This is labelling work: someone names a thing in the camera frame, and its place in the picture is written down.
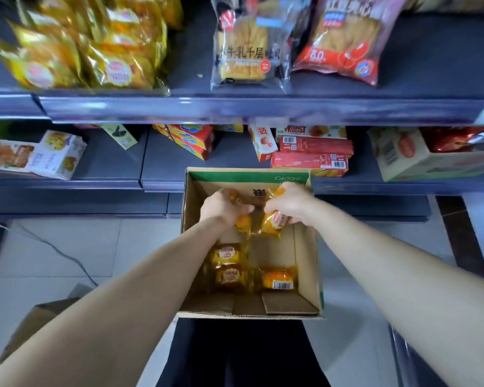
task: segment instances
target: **person's left hand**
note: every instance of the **person's left hand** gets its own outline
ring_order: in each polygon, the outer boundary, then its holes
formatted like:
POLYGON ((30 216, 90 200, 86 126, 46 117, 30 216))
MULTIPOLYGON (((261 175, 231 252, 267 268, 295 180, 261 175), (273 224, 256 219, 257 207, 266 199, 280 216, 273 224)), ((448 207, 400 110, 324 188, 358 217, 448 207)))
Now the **person's left hand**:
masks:
POLYGON ((220 217, 229 227, 232 227, 240 216, 249 214, 253 210, 253 205, 234 205, 231 202, 230 191, 221 189, 204 200, 200 221, 210 217, 220 217))

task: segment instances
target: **forearm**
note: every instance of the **forearm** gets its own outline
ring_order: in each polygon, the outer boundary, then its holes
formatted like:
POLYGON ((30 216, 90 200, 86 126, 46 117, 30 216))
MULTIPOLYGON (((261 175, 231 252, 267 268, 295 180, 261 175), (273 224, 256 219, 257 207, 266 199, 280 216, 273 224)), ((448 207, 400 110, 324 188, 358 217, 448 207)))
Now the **forearm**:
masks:
POLYGON ((450 386, 484 385, 484 280, 321 201, 313 224, 386 319, 450 386))
POLYGON ((134 386, 225 229, 202 221, 79 300, 0 366, 0 387, 134 386))

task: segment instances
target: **black pants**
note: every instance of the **black pants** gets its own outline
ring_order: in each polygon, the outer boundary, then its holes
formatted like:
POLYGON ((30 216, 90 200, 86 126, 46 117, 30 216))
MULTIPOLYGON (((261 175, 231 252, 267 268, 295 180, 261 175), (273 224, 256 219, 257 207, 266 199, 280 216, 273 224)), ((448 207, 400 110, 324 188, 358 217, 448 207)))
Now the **black pants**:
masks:
POLYGON ((177 322, 157 387, 330 387, 300 320, 177 322))

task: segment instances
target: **barcode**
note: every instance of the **barcode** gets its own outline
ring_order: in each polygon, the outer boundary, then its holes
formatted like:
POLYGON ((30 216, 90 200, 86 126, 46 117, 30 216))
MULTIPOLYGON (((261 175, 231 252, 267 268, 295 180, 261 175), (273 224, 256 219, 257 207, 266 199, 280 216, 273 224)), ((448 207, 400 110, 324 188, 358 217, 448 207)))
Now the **barcode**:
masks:
POLYGON ((294 289, 294 283, 292 281, 278 281, 272 280, 272 289, 294 289))
POLYGON ((295 144, 296 143, 296 137, 283 136, 283 143, 284 144, 295 144))
POLYGON ((383 156, 386 158, 386 163, 388 166, 398 160, 398 155, 396 154, 396 149, 394 149, 394 144, 392 141, 389 141, 383 147, 383 156))
POLYGON ((332 168, 346 169, 346 162, 332 162, 332 168))

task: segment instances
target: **electrical cable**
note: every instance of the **electrical cable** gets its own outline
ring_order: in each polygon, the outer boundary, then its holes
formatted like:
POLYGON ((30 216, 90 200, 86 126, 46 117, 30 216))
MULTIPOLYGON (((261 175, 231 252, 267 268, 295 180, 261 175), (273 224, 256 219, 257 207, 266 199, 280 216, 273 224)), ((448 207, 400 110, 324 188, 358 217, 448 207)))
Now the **electrical cable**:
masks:
POLYGON ((33 232, 31 232, 30 230, 26 229, 26 227, 24 227, 22 224, 20 224, 19 222, 17 223, 27 234, 24 234, 20 231, 13 231, 11 228, 9 227, 6 227, 5 225, 2 225, 0 224, 0 228, 3 228, 5 229, 6 231, 9 231, 13 234, 19 234, 19 235, 22 235, 22 236, 25 236, 29 239, 32 239, 32 240, 37 240, 41 243, 44 243, 50 247, 53 248, 53 250, 55 252, 57 252, 59 255, 61 255, 63 258, 66 258, 67 260, 71 260, 73 263, 75 263, 77 266, 79 266, 79 268, 84 272, 84 274, 86 274, 86 277, 88 277, 88 279, 93 283, 93 285, 95 285, 96 287, 98 286, 97 282, 91 278, 90 274, 88 274, 88 271, 86 270, 86 268, 84 267, 83 263, 78 260, 77 258, 73 258, 72 256, 69 256, 69 255, 66 255, 65 253, 63 253, 61 250, 58 249, 58 247, 54 246, 52 243, 50 243, 49 241, 39 237, 38 235, 34 234, 33 232))

